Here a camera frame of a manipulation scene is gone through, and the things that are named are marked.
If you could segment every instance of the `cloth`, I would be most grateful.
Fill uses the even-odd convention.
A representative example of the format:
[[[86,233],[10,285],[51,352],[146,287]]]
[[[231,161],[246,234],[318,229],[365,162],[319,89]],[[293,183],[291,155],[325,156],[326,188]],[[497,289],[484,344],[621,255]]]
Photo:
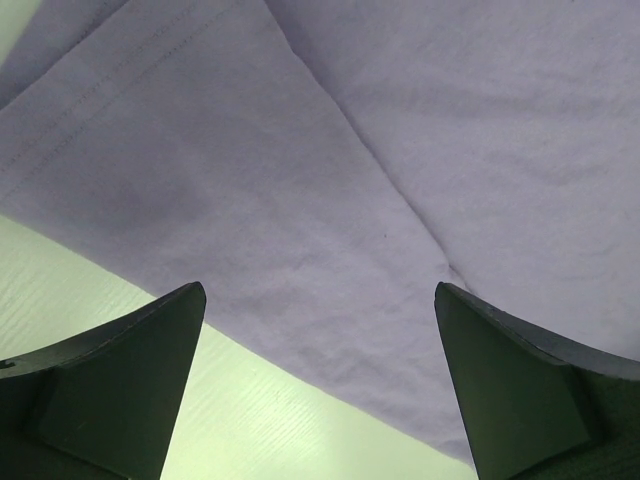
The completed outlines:
[[[40,78],[127,0],[46,0],[0,67],[0,108]]]
[[[639,15],[130,0],[0,112],[0,212],[470,461],[437,281],[640,359]]]
[[[640,5],[267,0],[467,288],[640,359]]]
[[[442,251],[262,0],[130,1],[0,112],[0,210],[469,458]]]

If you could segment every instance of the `black plastic piece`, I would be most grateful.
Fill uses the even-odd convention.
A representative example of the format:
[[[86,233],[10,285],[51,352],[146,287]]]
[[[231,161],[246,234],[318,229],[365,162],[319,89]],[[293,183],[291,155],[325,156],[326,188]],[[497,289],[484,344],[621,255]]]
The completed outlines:
[[[606,357],[615,370],[618,357],[512,317],[454,285],[438,286],[435,307],[481,480],[515,478],[603,441],[575,367],[602,369]]]
[[[0,363],[0,478],[158,480],[205,304],[187,284]]]

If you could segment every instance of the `seam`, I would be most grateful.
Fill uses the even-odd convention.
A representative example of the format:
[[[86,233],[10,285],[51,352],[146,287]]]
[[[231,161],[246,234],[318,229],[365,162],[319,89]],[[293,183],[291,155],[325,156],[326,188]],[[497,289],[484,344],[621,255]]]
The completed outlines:
[[[6,173],[18,160],[25,156],[25,154],[29,153],[33,148],[37,147],[40,142],[53,131],[61,121],[65,118],[69,117],[72,113],[74,113],[84,102],[86,102],[89,98],[92,97],[106,82],[111,80],[115,74],[117,74],[120,70],[130,65],[141,53],[143,53],[149,46],[165,35],[171,28],[173,28],[177,23],[179,23],[182,19],[184,19],[189,13],[191,13],[197,6],[198,0],[192,2],[188,5],[184,10],[178,13],[169,23],[164,24],[159,27],[152,35],[147,37],[142,43],[140,43],[136,49],[127,55],[123,60],[121,60],[107,75],[102,77],[98,82],[93,84],[89,89],[85,90],[85,92],[76,99],[76,101],[67,107],[65,110],[60,113],[56,118],[51,120],[44,128],[40,131],[39,135],[35,138],[25,139],[22,142],[20,150],[18,153],[14,154],[10,159],[8,159],[4,164],[0,165],[0,174]]]
[[[151,73],[158,69],[160,65],[162,65],[165,61],[167,61],[170,57],[172,57],[175,53],[182,50],[189,43],[191,43],[195,38],[203,34],[207,31],[215,22],[217,22],[221,17],[226,15],[229,11],[235,8],[237,5],[242,3],[244,0],[238,0],[234,2],[231,6],[229,6],[226,10],[217,13],[213,18],[211,18],[206,23],[202,24],[198,27],[197,30],[192,32],[188,37],[184,38],[180,43],[175,45],[170,50],[167,50],[160,58],[158,58],[154,63],[152,63],[149,67],[147,67],[140,75],[135,77],[133,81],[131,81],[127,86],[122,89],[119,93],[113,96],[107,103],[105,103],[98,111],[96,111],[91,117],[86,119],[78,128],[76,128],[71,134],[67,135],[58,145],[56,145],[53,150],[51,150],[48,154],[46,154],[38,164],[27,173],[22,180],[9,190],[6,194],[0,197],[0,204],[5,202],[9,197],[16,194],[25,184],[27,184],[35,175],[40,173],[42,169],[51,162],[56,156],[58,156],[65,147],[67,147],[73,140],[75,140],[79,135],[81,135],[85,130],[88,129],[89,124],[98,118],[102,113],[104,113],[111,105],[113,105],[116,101],[118,101],[125,93],[131,90],[133,87],[138,85],[142,80],[148,77]]]

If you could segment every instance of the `crease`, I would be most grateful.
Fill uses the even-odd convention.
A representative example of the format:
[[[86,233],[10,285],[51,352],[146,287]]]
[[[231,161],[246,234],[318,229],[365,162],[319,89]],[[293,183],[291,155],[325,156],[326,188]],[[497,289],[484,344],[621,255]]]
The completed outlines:
[[[469,293],[475,295],[474,289],[469,286],[469,283],[465,280],[459,267],[454,264],[454,262],[450,258],[450,255],[447,254],[447,250],[445,248],[445,245],[442,239],[435,233],[435,229],[429,224],[429,221],[427,220],[426,216],[420,212],[420,210],[414,204],[414,202],[411,201],[407,193],[400,188],[398,181],[395,180],[393,176],[390,174],[388,168],[385,166],[384,162],[380,159],[380,155],[376,151],[376,148],[374,147],[372,142],[370,142],[366,138],[366,134],[358,127],[356,119],[351,115],[348,108],[345,107],[340,101],[338,101],[336,96],[331,93],[330,91],[331,89],[328,88],[326,85],[324,85],[322,81],[320,81],[319,75],[317,74],[316,70],[311,65],[309,65],[309,63],[305,61],[304,58],[298,55],[293,45],[291,44],[291,41],[289,40],[287,32],[284,30],[284,27],[282,26],[281,22],[278,20],[278,16],[274,14],[269,3],[270,2],[268,1],[265,2],[267,8],[271,13],[271,16],[273,17],[273,20],[276,22],[276,24],[279,27],[280,32],[287,46],[289,47],[289,50],[300,61],[300,63],[307,69],[307,71],[309,72],[313,80],[316,82],[316,84],[327,94],[327,96],[331,99],[333,104],[340,110],[340,113],[342,114],[342,116],[345,118],[345,120],[351,127],[352,132],[354,133],[354,135],[356,135],[360,144],[367,150],[367,152],[369,153],[373,161],[377,164],[378,168],[386,177],[391,187],[396,191],[396,193],[404,201],[405,205],[409,208],[409,210],[414,215],[414,217],[418,220],[420,225],[422,225],[426,234],[433,239],[437,247],[440,249],[440,252],[442,252],[442,255],[446,261],[452,281],[454,281],[454,283],[458,284],[458,286],[462,287]]]

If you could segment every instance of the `fold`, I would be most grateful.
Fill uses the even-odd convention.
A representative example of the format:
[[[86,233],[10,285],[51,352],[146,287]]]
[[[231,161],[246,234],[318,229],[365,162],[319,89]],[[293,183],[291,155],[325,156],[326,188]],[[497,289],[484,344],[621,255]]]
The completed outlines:
[[[258,0],[130,0],[0,112],[0,212],[470,459],[437,242]]]

